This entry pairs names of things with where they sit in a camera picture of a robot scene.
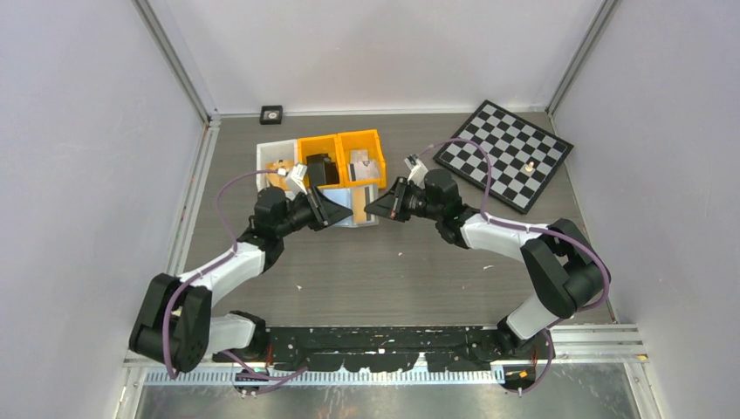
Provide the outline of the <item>clear plastic card holder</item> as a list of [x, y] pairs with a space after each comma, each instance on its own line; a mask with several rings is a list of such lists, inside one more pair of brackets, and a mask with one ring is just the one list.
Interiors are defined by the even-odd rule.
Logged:
[[353, 212], [351, 216], [345, 217], [334, 224], [334, 227], [359, 228], [370, 227], [379, 223], [377, 216], [365, 211], [365, 207], [379, 195], [377, 185], [371, 183], [351, 188], [325, 189], [324, 193], [333, 202], [347, 207]]

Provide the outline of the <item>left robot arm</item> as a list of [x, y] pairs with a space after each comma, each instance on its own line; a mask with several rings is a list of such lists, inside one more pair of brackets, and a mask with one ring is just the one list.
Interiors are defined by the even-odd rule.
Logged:
[[241, 311], [215, 317], [213, 307], [267, 272], [283, 253], [285, 237], [303, 228], [323, 230], [352, 214], [316, 187], [293, 198], [278, 187], [259, 191], [248, 228], [218, 259], [178, 276], [152, 278], [129, 350], [164, 364], [171, 375], [192, 371], [209, 354], [260, 360], [269, 346], [265, 320]]

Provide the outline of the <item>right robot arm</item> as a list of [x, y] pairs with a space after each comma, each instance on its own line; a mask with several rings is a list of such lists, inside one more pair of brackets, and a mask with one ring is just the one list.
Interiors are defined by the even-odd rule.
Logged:
[[573, 222], [561, 218], [553, 224], [529, 224], [490, 216], [463, 202], [457, 183], [444, 169], [427, 172], [421, 184], [398, 178], [365, 210], [401, 223], [412, 217], [431, 220], [449, 244], [524, 264], [534, 293], [493, 333], [510, 358], [528, 352], [536, 334], [594, 308], [608, 294], [609, 271]]

